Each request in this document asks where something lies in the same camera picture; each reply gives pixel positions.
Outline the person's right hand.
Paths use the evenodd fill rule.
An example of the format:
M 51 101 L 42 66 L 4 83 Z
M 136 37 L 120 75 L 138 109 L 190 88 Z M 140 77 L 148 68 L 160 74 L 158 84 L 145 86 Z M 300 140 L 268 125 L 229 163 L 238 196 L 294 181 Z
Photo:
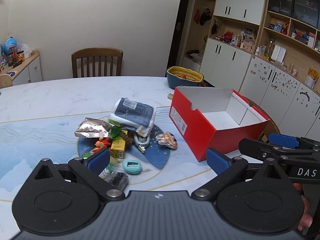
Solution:
M 304 229 L 310 228 L 312 221 L 313 221 L 313 218 L 311 215 L 308 214 L 308 210 L 309 210 L 310 205 L 309 205 L 309 201 L 304 196 L 302 184 L 294 183 L 293 185 L 296 188 L 296 190 L 300 193 L 300 196 L 301 196 L 302 201 L 304 203 L 304 213 L 303 213 L 303 216 L 297 226 L 297 230 L 302 232 Z

